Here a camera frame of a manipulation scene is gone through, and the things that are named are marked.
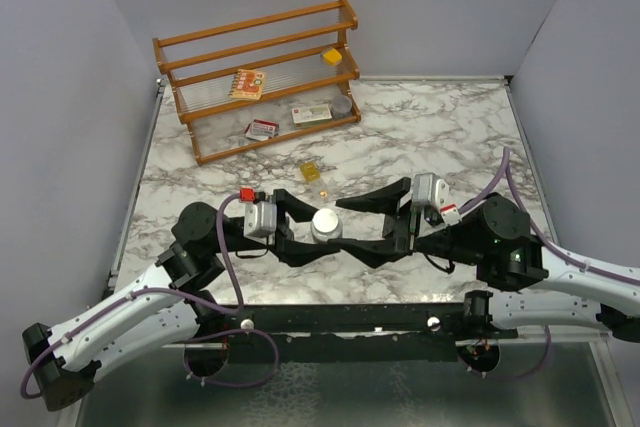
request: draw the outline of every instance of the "small yellow object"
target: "small yellow object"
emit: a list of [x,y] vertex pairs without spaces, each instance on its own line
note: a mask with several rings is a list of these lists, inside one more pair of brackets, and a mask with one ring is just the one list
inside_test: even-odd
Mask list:
[[329,49],[322,53],[322,59],[333,67],[342,62],[342,54],[340,54],[336,49]]
[[313,162],[302,164],[300,166],[300,172],[302,172],[302,176],[307,182],[313,182],[314,180],[320,179],[320,171]]

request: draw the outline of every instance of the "marble countertop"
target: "marble countertop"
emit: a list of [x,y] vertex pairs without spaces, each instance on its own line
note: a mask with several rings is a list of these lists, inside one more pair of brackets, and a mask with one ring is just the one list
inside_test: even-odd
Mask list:
[[[523,200],[541,227],[547,223],[522,139],[502,82],[352,82],[362,122],[198,167],[186,127],[175,112],[171,90],[165,90],[151,150],[140,184],[135,212],[116,288],[129,283],[154,263],[173,241],[170,229],[182,209],[204,201],[217,207],[240,186],[270,192],[285,188],[305,202],[324,204],[308,190],[300,164],[314,161],[329,184],[333,200],[358,195],[400,177],[436,172],[451,186],[458,205],[475,196],[497,170],[502,147],[512,149],[512,171]],[[333,92],[306,93],[276,105],[253,109],[289,115],[290,107],[315,103]],[[201,126],[209,134],[236,142],[253,112],[237,111]],[[510,197],[506,182],[498,192]],[[344,236],[379,239],[383,216],[337,209]],[[233,203],[228,215],[243,215]],[[308,224],[294,226],[296,239],[311,242]],[[234,259],[245,301],[253,304],[452,302],[472,289],[475,268],[458,266],[452,275],[433,269],[421,255],[372,270],[345,252],[290,268],[267,255]],[[226,275],[209,289],[218,302],[233,303]]]

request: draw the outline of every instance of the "wooden shelf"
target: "wooden shelf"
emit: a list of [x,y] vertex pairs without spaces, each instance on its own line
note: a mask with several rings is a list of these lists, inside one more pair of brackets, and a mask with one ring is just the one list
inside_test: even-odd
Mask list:
[[[320,12],[338,10],[339,19],[337,23],[331,23],[312,29],[305,29],[301,32],[288,33],[270,39],[264,39],[248,44],[229,47],[214,52],[190,56],[183,59],[168,61],[165,48],[202,40],[221,34],[228,34],[245,29],[259,30],[260,26],[286,22],[303,16],[312,16]],[[347,30],[355,29],[358,26],[355,12],[347,0],[338,0],[327,4],[320,4],[304,9],[293,10],[280,14],[261,17],[254,20],[236,22],[222,27],[202,30],[190,34],[178,35],[166,39],[153,39],[156,62],[161,73],[169,78],[171,88],[176,101],[176,110],[180,121],[186,124],[191,135],[193,150],[198,164],[216,160],[219,158],[235,155],[250,149],[283,142],[288,139],[300,137],[320,130],[344,125],[349,122],[360,120],[360,111],[353,103],[352,115],[346,119],[335,120],[321,126],[283,133],[282,135],[264,142],[256,142],[248,145],[233,147],[221,152],[202,154],[199,140],[202,134],[201,128],[196,128],[194,123],[202,121],[208,117],[226,114],[239,109],[247,109],[258,104],[264,104],[282,99],[287,96],[314,91],[328,86],[337,86],[339,91],[351,96],[349,81],[360,76],[358,65],[354,60],[347,44]],[[265,58],[261,51],[277,46],[299,43],[299,41],[313,39],[315,37],[326,37],[327,34],[337,33],[336,42],[317,45],[303,50],[288,52],[283,55]],[[321,58],[321,53],[327,49],[336,48],[342,54],[342,62],[331,67]],[[185,69],[217,61],[235,55],[247,54],[249,52],[258,56],[257,60],[245,62],[233,67],[227,67],[211,72],[204,72],[190,77],[180,78],[176,70]],[[257,101],[236,100],[229,98],[233,77],[238,69],[259,69],[266,72],[267,78],[262,97]],[[262,115],[262,118],[269,120],[269,112]],[[223,129],[223,125],[218,125],[218,129]],[[218,132],[219,136],[224,136],[225,132]]]

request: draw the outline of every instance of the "purple cable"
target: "purple cable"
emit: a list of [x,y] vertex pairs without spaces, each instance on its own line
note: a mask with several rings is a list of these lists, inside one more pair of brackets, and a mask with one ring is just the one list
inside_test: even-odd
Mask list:
[[231,279],[231,285],[233,285],[233,290],[236,293],[236,298],[238,299],[238,308],[235,312],[228,312],[230,314],[239,314],[244,309],[244,298],[242,297],[242,290],[240,289],[240,283],[238,282],[238,278],[236,277],[236,273],[233,270],[233,265],[231,265],[231,257],[229,257],[229,250],[227,249],[227,241],[224,238],[224,228],[223,228],[223,220],[224,220],[224,209],[227,208],[231,202],[240,198],[240,194],[231,194],[229,197],[224,199],[218,208],[218,215],[216,215],[216,235],[218,236],[218,243],[220,244],[220,254],[222,254],[222,260],[224,261],[224,266],[229,273],[229,278]]
[[273,367],[271,367],[271,370],[267,373],[267,375],[265,375],[263,378],[259,379],[259,380],[253,380],[250,382],[241,382],[241,383],[232,383],[232,382],[224,382],[221,380],[214,380],[214,379],[210,379],[208,377],[198,377],[197,375],[195,375],[192,371],[191,371],[191,367],[189,366],[189,362],[187,361],[187,356],[185,355],[183,358],[183,362],[184,362],[184,368],[187,371],[187,373],[189,374],[190,378],[199,380],[200,382],[204,382],[205,384],[209,384],[209,385],[217,385],[219,387],[230,387],[232,389],[246,389],[249,387],[257,387],[259,385],[263,385],[265,383],[267,383],[269,380],[271,380],[271,378],[276,375],[276,372],[278,371],[278,364],[280,363],[280,353],[278,352],[278,346],[276,345],[275,341],[271,338],[270,335],[266,334],[265,332],[261,331],[261,330],[256,330],[256,329],[232,329],[232,330],[226,330],[224,332],[218,332],[216,334],[211,334],[211,335],[204,335],[202,337],[194,337],[193,339],[189,339],[187,341],[187,343],[192,343],[192,342],[203,342],[205,340],[212,340],[212,339],[217,339],[219,337],[226,337],[228,335],[235,335],[235,334],[257,334],[261,337],[264,337],[265,339],[267,339],[267,342],[269,342],[269,344],[271,344],[271,347],[273,348]]
[[484,189],[482,189],[482,191],[478,195],[476,195],[473,199],[471,199],[469,202],[467,202],[466,204],[464,204],[462,207],[458,209],[458,212],[460,212],[460,215],[464,215],[467,212],[471,212],[480,202],[482,202],[485,199],[487,195],[493,192],[493,189],[495,189],[496,185],[498,185],[498,182],[502,180],[502,177],[504,176],[507,168],[509,167],[510,152],[511,151],[509,150],[509,147],[503,148],[500,167],[498,167],[498,171],[493,176],[493,179],[491,179],[491,182],[489,182],[487,186]]
[[496,374],[486,374],[483,372],[480,372],[478,370],[475,370],[473,368],[471,368],[469,366],[469,364],[467,364],[464,360],[462,360],[462,358],[460,356],[458,356],[458,359],[460,360],[460,362],[462,362],[464,365],[467,366],[467,368],[471,368],[471,370],[469,370],[469,373],[475,375],[476,377],[481,377],[483,379],[491,379],[491,380],[495,380],[498,382],[517,382],[519,380],[525,380],[528,379],[530,377],[533,377],[534,375],[536,375],[538,372],[540,372],[542,369],[545,368],[545,366],[549,363],[550,359],[551,359],[551,350],[552,350],[552,343],[551,343],[551,331],[549,330],[549,326],[545,325],[544,326],[544,333],[546,336],[546,342],[545,342],[545,349],[544,349],[544,354],[542,355],[542,358],[540,359],[540,361],[534,366],[532,367],[530,370],[527,370],[526,372],[523,372],[522,374],[518,374],[518,375],[496,375]]
[[[207,308],[209,308],[211,310],[215,310],[215,311],[220,312],[222,314],[228,314],[229,312],[231,312],[231,313],[235,313],[236,312],[233,309],[228,309],[226,307],[222,307],[222,306],[220,306],[218,304],[214,304],[213,302],[209,302],[208,300],[201,299],[200,297],[197,297],[197,296],[195,296],[193,294],[188,294],[187,292],[181,292],[179,290],[167,289],[167,288],[163,288],[163,287],[148,287],[146,289],[140,289],[140,290],[137,290],[135,292],[131,292],[130,294],[131,294],[130,298],[123,297],[121,299],[118,299],[113,304],[111,304],[111,305],[105,307],[104,309],[96,312],[93,316],[91,316],[89,319],[87,319],[86,321],[84,321],[83,323],[78,325],[76,328],[74,328],[74,329],[70,330],[69,332],[67,332],[64,335],[64,337],[66,337],[67,339],[69,339],[69,341],[71,341],[80,332],[82,332],[84,329],[89,327],[91,324],[93,324],[94,322],[96,322],[100,318],[102,318],[105,315],[107,315],[109,312],[112,312],[113,310],[117,309],[118,307],[120,307],[121,305],[123,305],[123,304],[125,304],[127,302],[133,302],[136,298],[138,298],[140,296],[143,296],[143,295],[146,295],[146,294],[168,294],[168,295],[174,295],[176,297],[182,297],[185,300],[188,300],[188,301],[191,301],[191,302],[195,302],[197,304],[200,304],[200,305],[202,305],[204,307],[207,307]],[[273,365],[273,368],[272,368],[271,372],[264,379],[261,379],[260,381],[257,381],[257,382],[264,383],[267,380],[269,380],[271,377],[273,377],[273,375],[276,373],[277,368],[278,368],[278,363],[280,361],[279,353],[278,353],[278,347],[276,346],[276,344],[273,341],[273,339],[271,339],[271,337],[269,337],[269,335],[267,333],[262,332],[260,330],[251,330],[251,331],[249,331],[249,330],[243,330],[243,329],[236,329],[236,330],[229,330],[229,331],[225,331],[225,332],[219,332],[217,334],[213,334],[213,335],[210,335],[210,336],[194,338],[194,339],[191,339],[190,341],[192,341],[192,342],[204,341],[204,340],[213,339],[213,338],[217,338],[217,337],[224,337],[224,336],[227,336],[227,335],[231,335],[233,333],[246,333],[246,332],[255,333],[255,334],[258,334],[258,335],[266,338],[269,341],[269,343],[271,344],[271,346],[273,347],[273,349],[274,349],[274,359],[275,360],[274,360],[274,365]],[[36,357],[36,359],[31,363],[31,365],[27,369],[27,372],[24,375],[24,378],[22,379],[22,383],[20,384],[20,395],[22,396],[22,398],[24,398],[24,399],[37,399],[38,397],[42,396],[41,392],[38,392],[37,394],[30,394],[29,392],[27,392],[27,384],[29,382],[29,379],[31,378],[31,376],[35,372],[35,370],[38,368],[40,363],[43,361],[43,359],[46,358],[49,354],[51,354],[54,350],[56,350],[61,345],[62,345],[62,340],[58,340],[58,341],[54,342],[49,347],[47,347],[38,357]],[[238,385],[242,385],[242,384],[230,384],[229,386],[232,386],[232,385],[233,386],[238,386]]]

